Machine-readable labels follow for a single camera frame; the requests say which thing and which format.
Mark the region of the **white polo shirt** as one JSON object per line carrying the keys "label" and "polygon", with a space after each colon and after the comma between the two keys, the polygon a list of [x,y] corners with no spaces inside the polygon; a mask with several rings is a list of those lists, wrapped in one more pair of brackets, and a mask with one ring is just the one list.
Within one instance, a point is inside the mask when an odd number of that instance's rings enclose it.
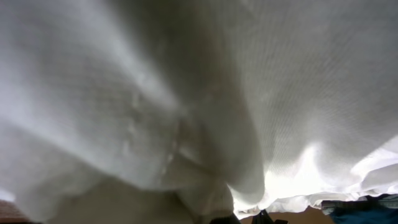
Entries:
{"label": "white polo shirt", "polygon": [[1,197],[31,220],[396,192],[396,0],[1,2]]}

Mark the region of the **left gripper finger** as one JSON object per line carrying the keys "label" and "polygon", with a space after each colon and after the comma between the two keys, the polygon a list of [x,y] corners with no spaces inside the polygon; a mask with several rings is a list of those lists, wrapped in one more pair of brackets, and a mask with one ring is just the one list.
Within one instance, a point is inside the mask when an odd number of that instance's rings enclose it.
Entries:
{"label": "left gripper finger", "polygon": [[241,222],[235,214],[231,214],[227,217],[214,218],[209,224],[241,224]]}

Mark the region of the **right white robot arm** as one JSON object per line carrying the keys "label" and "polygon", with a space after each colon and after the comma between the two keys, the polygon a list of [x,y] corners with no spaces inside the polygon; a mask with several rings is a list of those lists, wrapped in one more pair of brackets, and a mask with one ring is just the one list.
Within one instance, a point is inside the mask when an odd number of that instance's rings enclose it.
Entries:
{"label": "right white robot arm", "polygon": [[253,216],[251,224],[289,224],[287,220],[273,220],[266,210],[261,210]]}

